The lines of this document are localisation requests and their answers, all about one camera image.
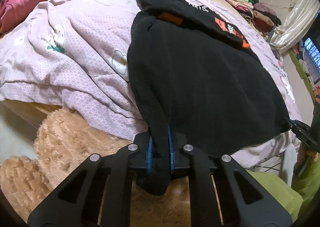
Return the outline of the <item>black sweater with orange patches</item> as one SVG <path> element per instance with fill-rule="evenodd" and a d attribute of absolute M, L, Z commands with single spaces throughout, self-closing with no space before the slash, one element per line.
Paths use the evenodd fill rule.
<path fill-rule="evenodd" d="M 167 128 L 220 157 L 287 132 L 289 113 L 276 83 L 235 25 L 185 0 L 138 0 L 131 27 L 129 81 L 153 140 L 142 187 L 166 192 Z"/>

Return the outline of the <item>stack of folded clothes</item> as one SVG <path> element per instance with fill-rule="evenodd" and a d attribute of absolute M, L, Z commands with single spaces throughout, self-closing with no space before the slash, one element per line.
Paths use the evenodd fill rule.
<path fill-rule="evenodd" d="M 267 42 L 281 25 L 276 12 L 259 0 L 226 0 Z"/>

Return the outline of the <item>green trousers leg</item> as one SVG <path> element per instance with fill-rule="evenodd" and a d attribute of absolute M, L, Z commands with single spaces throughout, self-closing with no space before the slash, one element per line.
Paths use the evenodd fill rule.
<path fill-rule="evenodd" d="M 303 162 L 306 154 L 311 157 L 311 161 L 300 177 L 293 176 L 290 186 L 278 176 L 266 172 L 248 171 L 290 214 L 292 221 L 306 214 L 309 204 L 319 189 L 319 153 L 306 151 L 300 147 L 297 157 L 299 164 Z"/>

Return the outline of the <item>beige fluffy rug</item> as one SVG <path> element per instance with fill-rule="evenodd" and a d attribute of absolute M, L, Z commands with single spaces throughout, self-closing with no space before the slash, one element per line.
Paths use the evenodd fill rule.
<path fill-rule="evenodd" d="M 37 131 L 36 159 L 13 155 L 1 166 L 1 190 L 27 221 L 30 213 L 90 154 L 111 155 L 128 140 L 89 126 L 77 112 L 50 113 Z M 190 226 L 188 178 L 170 183 L 163 196 L 132 184 L 131 226 Z"/>

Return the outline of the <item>white curtain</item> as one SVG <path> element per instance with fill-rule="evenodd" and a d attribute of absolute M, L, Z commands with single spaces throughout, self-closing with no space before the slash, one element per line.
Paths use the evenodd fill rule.
<path fill-rule="evenodd" d="M 283 54 L 308 32 L 319 14 L 319 0 L 297 0 L 284 23 L 274 30 L 270 45 Z"/>

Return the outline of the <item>lilac strawberry print bedsheet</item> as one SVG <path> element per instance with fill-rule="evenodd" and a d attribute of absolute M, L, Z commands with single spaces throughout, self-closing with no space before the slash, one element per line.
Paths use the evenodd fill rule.
<path fill-rule="evenodd" d="M 286 74 L 263 39 L 223 0 L 187 0 L 215 11 L 253 44 L 264 68 L 299 117 Z M 126 54 L 136 0 L 48 0 L 1 42 L 1 100 L 23 105 L 60 105 L 78 111 L 91 125 L 132 139 L 145 127 L 127 77 L 111 64 Z"/>

